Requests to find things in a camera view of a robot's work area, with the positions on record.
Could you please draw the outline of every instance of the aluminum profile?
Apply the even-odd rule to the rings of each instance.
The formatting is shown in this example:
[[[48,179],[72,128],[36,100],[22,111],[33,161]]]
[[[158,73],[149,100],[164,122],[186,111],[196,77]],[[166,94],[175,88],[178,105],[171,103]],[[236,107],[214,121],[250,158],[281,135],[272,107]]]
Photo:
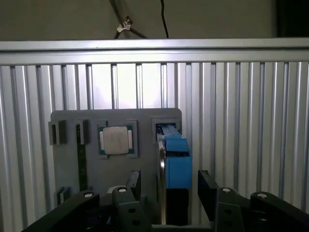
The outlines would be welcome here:
[[[54,205],[48,121],[63,109],[180,108],[194,173],[207,169],[220,186],[247,197],[269,191],[309,212],[309,51],[239,53],[220,44],[210,52],[200,43],[196,51],[115,49],[101,58],[88,47],[78,58],[71,50],[0,52],[4,231],[21,231]],[[195,189],[193,175],[192,223],[205,224]]]

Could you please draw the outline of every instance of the cable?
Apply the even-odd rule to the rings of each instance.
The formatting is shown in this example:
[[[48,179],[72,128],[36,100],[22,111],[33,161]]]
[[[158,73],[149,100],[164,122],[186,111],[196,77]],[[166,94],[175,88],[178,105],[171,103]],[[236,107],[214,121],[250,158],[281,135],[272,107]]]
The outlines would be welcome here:
[[[169,31],[166,26],[165,17],[164,17],[164,0],[161,0],[161,17],[162,17],[162,22],[163,22],[166,38],[169,38]]]

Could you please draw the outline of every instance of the screw head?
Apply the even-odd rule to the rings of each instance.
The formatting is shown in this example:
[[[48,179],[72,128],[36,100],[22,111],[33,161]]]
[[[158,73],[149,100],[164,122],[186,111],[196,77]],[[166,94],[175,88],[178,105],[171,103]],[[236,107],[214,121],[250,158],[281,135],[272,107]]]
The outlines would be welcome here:
[[[259,193],[257,196],[260,197],[260,198],[263,198],[263,199],[267,198],[267,195],[265,195],[263,193]]]
[[[224,188],[224,189],[222,189],[222,192],[229,193],[229,192],[231,192],[231,190],[228,189],[228,188]]]
[[[86,193],[85,195],[84,195],[84,197],[92,197],[93,196],[93,193]]]

